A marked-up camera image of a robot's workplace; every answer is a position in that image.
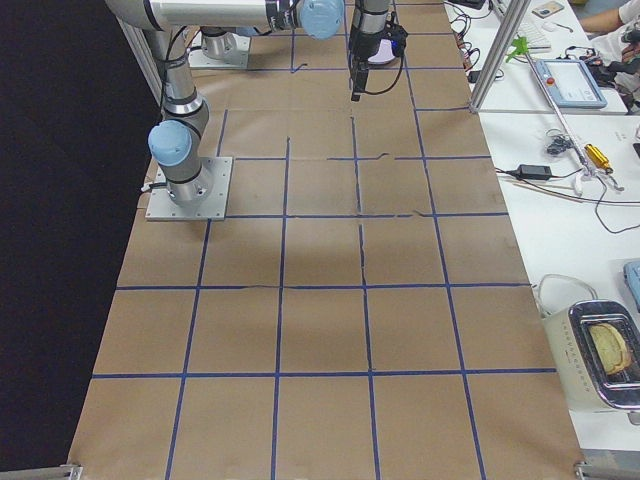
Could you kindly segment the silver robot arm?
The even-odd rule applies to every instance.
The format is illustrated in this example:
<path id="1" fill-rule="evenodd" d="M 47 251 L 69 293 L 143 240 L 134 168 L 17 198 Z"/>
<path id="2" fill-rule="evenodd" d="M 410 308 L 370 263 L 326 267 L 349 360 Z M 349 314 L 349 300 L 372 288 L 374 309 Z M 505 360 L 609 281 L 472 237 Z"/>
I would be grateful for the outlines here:
<path id="1" fill-rule="evenodd" d="M 360 96 L 382 95 L 395 87 L 397 80 L 378 92 L 367 92 L 369 58 L 374 56 L 385 35 L 390 2 L 388 0 L 363 0 L 355 2 L 349 34 L 349 71 L 352 84 L 351 100 L 358 102 Z"/>
<path id="2" fill-rule="evenodd" d="M 162 121 L 148 144 L 164 173 L 168 196 L 177 204 L 203 200 L 214 185 L 198 157 L 209 107 L 194 85 L 180 29 L 211 27 L 227 33 L 238 27 L 305 32 L 319 40 L 336 34 L 343 20 L 342 1 L 109 1 L 111 12 L 143 31 L 162 81 Z"/>

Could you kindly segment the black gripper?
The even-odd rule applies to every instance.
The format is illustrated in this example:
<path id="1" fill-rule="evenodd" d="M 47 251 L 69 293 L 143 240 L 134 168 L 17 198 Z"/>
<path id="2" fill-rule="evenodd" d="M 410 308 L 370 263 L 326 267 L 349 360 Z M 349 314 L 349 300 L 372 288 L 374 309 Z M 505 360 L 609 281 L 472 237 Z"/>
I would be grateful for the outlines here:
<path id="1" fill-rule="evenodd" d="M 367 49 L 350 49 L 349 71 L 352 95 L 363 95 L 365 93 L 369 75 L 370 57 L 371 53 Z"/>

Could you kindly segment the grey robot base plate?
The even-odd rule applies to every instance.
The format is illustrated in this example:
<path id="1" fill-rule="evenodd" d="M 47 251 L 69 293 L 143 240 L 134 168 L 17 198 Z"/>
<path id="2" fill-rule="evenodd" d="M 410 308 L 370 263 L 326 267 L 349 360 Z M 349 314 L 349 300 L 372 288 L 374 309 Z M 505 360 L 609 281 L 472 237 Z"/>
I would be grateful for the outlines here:
<path id="1" fill-rule="evenodd" d="M 150 221 L 223 221 L 226 217 L 232 157 L 200 157 L 198 177 L 185 184 L 166 180 L 161 168 L 154 181 L 161 186 L 152 188 L 146 218 Z"/>

